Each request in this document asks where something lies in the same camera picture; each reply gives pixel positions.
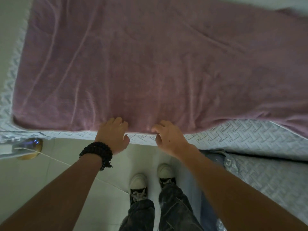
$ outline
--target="sneaker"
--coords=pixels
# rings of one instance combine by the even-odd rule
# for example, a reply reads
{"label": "sneaker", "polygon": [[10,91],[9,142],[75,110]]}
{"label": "sneaker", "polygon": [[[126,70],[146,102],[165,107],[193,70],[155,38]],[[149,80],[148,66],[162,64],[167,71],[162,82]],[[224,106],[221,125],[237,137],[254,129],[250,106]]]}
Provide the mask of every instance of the sneaker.
{"label": "sneaker", "polygon": [[147,183],[147,177],[144,174],[138,173],[135,176],[133,176],[129,188],[130,188],[129,198],[131,205],[140,200],[148,198],[148,183]]}
{"label": "sneaker", "polygon": [[157,169],[157,175],[162,189],[166,185],[176,185],[175,175],[170,165],[161,164]]}

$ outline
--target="person's left arm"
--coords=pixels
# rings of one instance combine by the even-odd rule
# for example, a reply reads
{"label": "person's left arm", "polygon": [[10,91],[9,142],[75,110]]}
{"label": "person's left arm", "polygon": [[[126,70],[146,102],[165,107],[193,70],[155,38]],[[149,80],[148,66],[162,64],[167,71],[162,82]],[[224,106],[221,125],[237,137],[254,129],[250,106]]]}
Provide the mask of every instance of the person's left arm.
{"label": "person's left arm", "polygon": [[[127,122],[112,118],[101,125],[95,142],[105,143],[115,155],[129,144],[127,128]],[[101,166],[100,156],[83,155],[4,221],[0,231],[73,230]]]}

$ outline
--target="dark gray jeans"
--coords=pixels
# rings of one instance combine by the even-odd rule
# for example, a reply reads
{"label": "dark gray jeans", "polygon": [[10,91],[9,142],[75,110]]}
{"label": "dark gray jeans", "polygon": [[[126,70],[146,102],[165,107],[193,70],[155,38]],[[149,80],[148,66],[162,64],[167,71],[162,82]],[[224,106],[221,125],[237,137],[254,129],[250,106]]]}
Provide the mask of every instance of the dark gray jeans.
{"label": "dark gray jeans", "polygon": [[[188,198],[179,187],[165,186],[158,200],[161,209],[159,231],[203,230],[193,214]],[[154,203],[149,199],[141,200],[128,210],[120,231],[153,231],[154,218]]]}

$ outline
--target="forearm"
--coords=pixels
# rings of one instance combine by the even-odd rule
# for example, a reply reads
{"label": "forearm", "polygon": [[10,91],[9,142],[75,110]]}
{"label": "forearm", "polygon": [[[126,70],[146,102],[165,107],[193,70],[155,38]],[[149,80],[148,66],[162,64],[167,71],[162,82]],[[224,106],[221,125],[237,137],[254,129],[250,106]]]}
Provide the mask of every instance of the forearm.
{"label": "forearm", "polygon": [[3,222],[0,230],[73,230],[101,166],[98,155],[82,156]]}
{"label": "forearm", "polygon": [[229,230],[308,230],[271,199],[190,145],[178,154],[192,172],[218,217]]}

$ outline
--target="braided bracelet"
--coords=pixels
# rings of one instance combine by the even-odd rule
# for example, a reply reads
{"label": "braided bracelet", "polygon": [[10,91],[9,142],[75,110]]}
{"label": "braided bracelet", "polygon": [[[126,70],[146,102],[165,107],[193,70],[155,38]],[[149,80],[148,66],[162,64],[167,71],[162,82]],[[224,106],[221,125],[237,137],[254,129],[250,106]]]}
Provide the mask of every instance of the braided bracelet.
{"label": "braided bracelet", "polygon": [[102,142],[94,142],[85,147],[82,152],[79,154],[79,158],[84,154],[91,153],[96,154],[102,158],[102,167],[100,171],[103,171],[105,168],[111,168],[112,165],[110,161],[112,159],[112,151],[108,145]]}

